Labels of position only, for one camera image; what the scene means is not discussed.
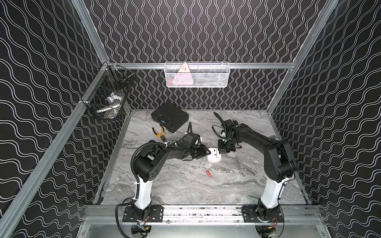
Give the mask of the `white square alarm clock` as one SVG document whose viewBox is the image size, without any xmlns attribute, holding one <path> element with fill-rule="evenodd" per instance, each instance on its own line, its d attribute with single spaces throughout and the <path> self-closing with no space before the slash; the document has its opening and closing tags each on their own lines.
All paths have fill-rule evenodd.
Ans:
<svg viewBox="0 0 381 238">
<path fill-rule="evenodd" d="M 207 155 L 207 160 L 210 163 L 218 163 L 222 160 L 222 156 L 217 147 L 208 148 L 210 154 Z"/>
</svg>

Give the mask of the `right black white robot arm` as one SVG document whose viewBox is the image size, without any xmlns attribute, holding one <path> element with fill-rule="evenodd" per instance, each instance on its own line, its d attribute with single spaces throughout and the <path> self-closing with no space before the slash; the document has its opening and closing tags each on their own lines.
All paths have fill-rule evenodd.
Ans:
<svg viewBox="0 0 381 238">
<path fill-rule="evenodd" d="M 246 143 L 264 156 L 267 176 L 265 190 L 258 200 L 256 214 L 260 219 L 274 215 L 280 210 L 280 197 L 286 183 L 292 180 L 296 169 L 295 157 L 286 140 L 277 140 L 260 134 L 245 124 L 223 126 L 218 141 L 220 153 L 236 151 L 239 143 Z"/>
</svg>

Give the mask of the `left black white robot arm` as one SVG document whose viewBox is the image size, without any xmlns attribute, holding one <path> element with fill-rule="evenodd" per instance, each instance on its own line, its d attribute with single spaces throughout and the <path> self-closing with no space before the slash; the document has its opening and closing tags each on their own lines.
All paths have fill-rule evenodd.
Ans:
<svg viewBox="0 0 381 238">
<path fill-rule="evenodd" d="M 159 175 L 167 160 L 184 160 L 187 157 L 200 159 L 211 152 L 204 144 L 187 143 L 165 144 L 153 140 L 140 146 L 132 156 L 131 171 L 137 181 L 136 201 L 132 205 L 140 220 L 145 219 L 150 211 L 151 189 L 153 180 Z"/>
</svg>

